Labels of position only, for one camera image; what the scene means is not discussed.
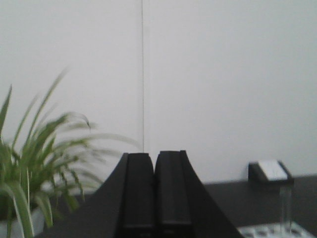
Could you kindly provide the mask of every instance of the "white pot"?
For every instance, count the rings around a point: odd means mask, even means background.
[[[31,213],[34,235],[37,235],[43,231],[44,228],[44,215],[40,208],[36,208]],[[0,238],[6,238],[6,221],[0,222]],[[12,222],[11,238],[23,238],[21,226],[17,219]]]

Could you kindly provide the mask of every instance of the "white card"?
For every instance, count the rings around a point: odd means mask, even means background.
[[[259,161],[268,180],[287,180],[287,173],[276,160]]]

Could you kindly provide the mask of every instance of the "gray wall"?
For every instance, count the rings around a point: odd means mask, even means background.
[[[52,116],[81,112],[153,161],[186,149],[203,181],[245,179],[264,159],[317,173],[316,12],[313,0],[1,1],[4,135],[69,66]]]

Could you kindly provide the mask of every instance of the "green plant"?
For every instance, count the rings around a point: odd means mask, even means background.
[[[39,116],[64,73],[54,81],[37,109],[24,144],[15,148],[22,126],[35,100],[27,108],[11,143],[1,136],[9,106],[12,88],[0,111],[0,220],[7,220],[7,237],[10,237],[12,219],[17,217],[25,238],[33,237],[30,211],[39,206],[48,227],[53,225],[52,196],[63,196],[70,209],[76,209],[78,201],[72,195],[79,189],[84,197],[84,188],[96,187],[101,182],[87,170],[74,167],[96,159],[95,153],[117,153],[115,150],[96,149],[91,141],[98,138],[121,140],[136,144],[135,141],[115,134],[93,134],[71,139],[57,140],[56,136],[65,131],[90,129],[85,116],[65,113],[46,121]]]

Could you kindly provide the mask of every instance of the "desk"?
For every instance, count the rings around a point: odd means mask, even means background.
[[[236,226],[279,222],[279,190],[243,182],[205,184],[215,202]],[[295,178],[292,220],[317,237],[317,176]]]

